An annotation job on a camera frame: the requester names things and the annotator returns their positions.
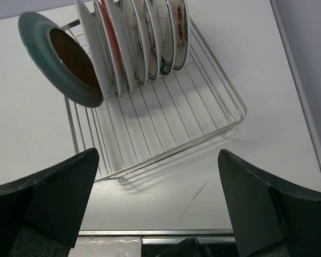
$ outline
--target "plate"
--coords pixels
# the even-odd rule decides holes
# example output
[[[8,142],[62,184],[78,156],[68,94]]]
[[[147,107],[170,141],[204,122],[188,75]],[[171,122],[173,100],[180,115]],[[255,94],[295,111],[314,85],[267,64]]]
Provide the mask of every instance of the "plate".
[[[180,70],[186,63],[189,52],[190,15],[187,0],[171,0],[172,10],[177,19],[177,49],[173,69]]]
[[[114,94],[114,84],[106,50],[100,39],[98,24],[82,0],[75,0],[75,5],[103,98],[108,101]]]
[[[94,11],[96,14],[95,16],[100,34],[107,52],[108,62],[112,70],[113,83],[118,95],[120,95],[123,83],[123,67],[113,25],[104,2],[101,4],[98,2],[98,0],[94,0]]]
[[[120,8],[134,50],[136,77],[139,85],[145,85],[149,74],[150,47],[145,20],[137,5],[137,0],[120,0]]]
[[[69,35],[35,12],[23,13],[18,28],[32,60],[62,94],[85,107],[94,108],[102,103],[93,64]]]
[[[113,0],[103,0],[106,4],[108,15],[112,21],[113,29],[116,34],[118,46],[121,53],[125,68],[125,76],[128,83],[129,90],[132,91],[135,86],[135,59],[133,55],[133,48],[131,40],[128,36],[127,26],[124,21],[121,10],[115,5]]]
[[[150,79],[156,80],[159,77],[161,71],[162,61],[162,36],[161,29],[159,27],[158,19],[155,11],[152,8],[150,0],[137,0],[139,1],[140,12],[143,15],[143,19],[146,22],[146,29],[150,43],[150,55],[149,55],[149,76]]]
[[[160,72],[169,75],[173,70],[176,57],[176,21],[174,19],[172,5],[168,0],[153,0],[152,6],[158,17],[160,34],[162,36],[162,63]]]

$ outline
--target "white table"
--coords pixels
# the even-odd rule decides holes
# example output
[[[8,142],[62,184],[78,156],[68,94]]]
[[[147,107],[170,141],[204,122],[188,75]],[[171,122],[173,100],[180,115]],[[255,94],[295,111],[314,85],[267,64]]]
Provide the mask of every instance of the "white table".
[[[189,3],[194,21],[248,107],[246,120],[227,137],[147,173],[96,183],[83,230],[230,229],[217,167],[223,148],[321,191],[318,163],[270,3]],[[42,14],[59,25],[77,18],[74,6]],[[17,21],[0,20],[0,184],[74,154],[64,98],[26,53]]]

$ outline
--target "wire rack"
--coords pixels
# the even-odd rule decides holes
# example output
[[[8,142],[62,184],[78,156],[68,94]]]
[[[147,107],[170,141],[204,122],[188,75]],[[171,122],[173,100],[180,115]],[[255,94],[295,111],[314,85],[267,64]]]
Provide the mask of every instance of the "wire rack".
[[[74,150],[96,147],[96,182],[119,178],[223,135],[247,108],[191,20],[184,68],[125,90],[95,109],[65,97]],[[89,53],[79,20],[62,29]]]

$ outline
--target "green plate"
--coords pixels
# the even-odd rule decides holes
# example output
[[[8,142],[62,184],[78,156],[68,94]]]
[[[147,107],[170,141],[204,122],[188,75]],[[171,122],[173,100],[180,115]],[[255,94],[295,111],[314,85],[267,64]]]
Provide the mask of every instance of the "green plate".
[[[19,17],[18,27],[21,40],[32,60],[61,93],[85,107],[94,108],[102,103],[103,96],[93,65],[87,55],[84,57],[83,53],[86,53],[70,36],[60,31],[54,22],[35,12],[23,13]],[[53,41],[50,38],[52,30],[53,34],[58,36],[54,37]],[[54,39],[59,39],[58,48],[56,44],[53,45]],[[62,41],[67,42],[71,47],[64,47]],[[60,55],[67,58],[64,62],[57,54],[59,51]],[[85,77],[86,74],[81,73],[82,67],[90,74],[94,73],[94,77],[91,77],[93,83],[87,84],[83,81],[83,76]],[[71,70],[77,72],[78,76],[75,76]]]

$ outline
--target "scratch mark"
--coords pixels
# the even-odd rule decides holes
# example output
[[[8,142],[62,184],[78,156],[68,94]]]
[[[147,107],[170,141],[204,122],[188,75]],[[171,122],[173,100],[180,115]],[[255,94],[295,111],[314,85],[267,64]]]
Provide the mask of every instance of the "scratch mark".
[[[181,222],[181,220],[183,219],[184,215],[187,213],[187,210],[189,209],[190,205],[192,205],[192,203],[194,202],[195,198],[202,192],[202,190],[204,189],[204,187],[208,184],[208,182],[206,182],[198,191],[197,193],[194,195],[194,197],[192,198],[192,200],[190,201],[190,203],[188,204],[187,208],[184,210],[182,217],[179,220],[179,223]]]

